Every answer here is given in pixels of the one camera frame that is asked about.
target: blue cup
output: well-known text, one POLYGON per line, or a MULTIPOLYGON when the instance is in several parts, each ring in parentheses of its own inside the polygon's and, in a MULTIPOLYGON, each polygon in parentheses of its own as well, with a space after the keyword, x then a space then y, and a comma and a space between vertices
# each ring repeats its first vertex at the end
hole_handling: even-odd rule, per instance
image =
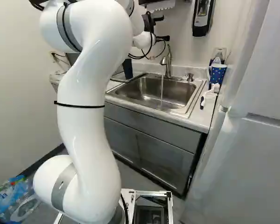
POLYGON ((210 83, 222 85, 226 70, 226 64, 213 63, 210 66, 210 83))

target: faucet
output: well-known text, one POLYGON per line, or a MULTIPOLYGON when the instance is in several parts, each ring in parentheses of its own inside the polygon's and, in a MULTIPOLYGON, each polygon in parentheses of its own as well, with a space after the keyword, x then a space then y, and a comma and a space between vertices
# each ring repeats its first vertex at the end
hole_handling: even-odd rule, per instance
POLYGON ((186 74, 187 81, 188 81, 188 82, 193 82, 193 81, 194 81, 193 76, 194 76, 193 73, 187 73, 187 74, 186 74))
POLYGON ((170 45, 168 44, 168 54, 164 56, 160 61, 160 65, 166 65, 166 72, 165 72, 166 78, 171 77, 171 60, 172 60, 172 54, 171 54, 170 45))

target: sink rim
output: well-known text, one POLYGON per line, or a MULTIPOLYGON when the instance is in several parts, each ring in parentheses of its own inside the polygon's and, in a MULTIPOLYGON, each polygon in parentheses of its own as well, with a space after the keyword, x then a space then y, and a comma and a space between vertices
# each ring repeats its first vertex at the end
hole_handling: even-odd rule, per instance
MULTIPOLYGON (((139 78, 144 78, 144 77, 148 77, 148 78, 157 78, 157 79, 160 79, 162 75, 160 74, 156 74, 156 73, 146 73, 145 75, 139 77, 139 78)), ((124 101, 127 101, 129 103, 132 103, 132 104, 136 104, 136 105, 139 105, 139 106, 143 106, 145 108, 149 108, 153 111, 156 111, 156 112, 164 112, 164 113, 169 113, 169 114, 173 114, 173 115, 177 115, 179 117, 184 117, 184 118, 188 118, 190 116, 190 114, 192 113, 193 109, 194 109, 194 106, 196 104, 196 101, 198 99, 198 96, 199 94, 201 93, 205 83, 206 83, 206 80, 204 79, 195 79, 193 82, 189 83, 187 81, 187 78, 186 77, 176 77, 176 76, 173 76, 174 79, 170 80, 170 79, 167 79, 169 81, 172 81, 172 82, 180 82, 180 83, 188 83, 188 84, 192 84, 192 85, 195 85, 196 86, 196 89, 194 90, 193 94, 191 95, 191 97, 189 98, 189 100, 187 101, 186 105, 182 108, 177 108, 177 109, 160 109, 160 108, 154 108, 154 107, 151 107, 151 106, 148 106, 148 105, 143 105, 141 104, 140 100, 136 100, 136 99, 133 99, 133 98, 129 98, 129 97, 125 97, 125 96, 122 96, 122 95, 118 95, 115 93, 116 90, 118 90, 119 88, 121 88, 123 85, 127 85, 129 83, 122 83, 118 86, 115 86, 114 88, 111 88, 110 90, 108 90, 106 92, 106 95, 107 96, 111 96, 111 97, 114 97, 114 98, 117 98, 117 99, 120 99, 120 100, 124 100, 124 101)))

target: plastic water bottle pack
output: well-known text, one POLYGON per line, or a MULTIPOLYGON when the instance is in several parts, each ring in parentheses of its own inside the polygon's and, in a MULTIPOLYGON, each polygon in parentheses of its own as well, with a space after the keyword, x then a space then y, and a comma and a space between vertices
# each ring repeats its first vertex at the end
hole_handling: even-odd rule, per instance
POLYGON ((9 179, 0 186, 0 221, 21 223, 39 205, 32 182, 23 175, 9 179))

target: wall outlet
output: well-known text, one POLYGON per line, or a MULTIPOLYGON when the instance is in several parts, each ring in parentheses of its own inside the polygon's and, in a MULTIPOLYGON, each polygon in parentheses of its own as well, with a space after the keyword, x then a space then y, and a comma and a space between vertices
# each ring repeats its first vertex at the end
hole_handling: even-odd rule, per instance
POLYGON ((211 59, 214 59, 215 57, 220 57, 221 60, 225 60, 226 52, 227 48, 214 48, 213 53, 211 55, 211 59))

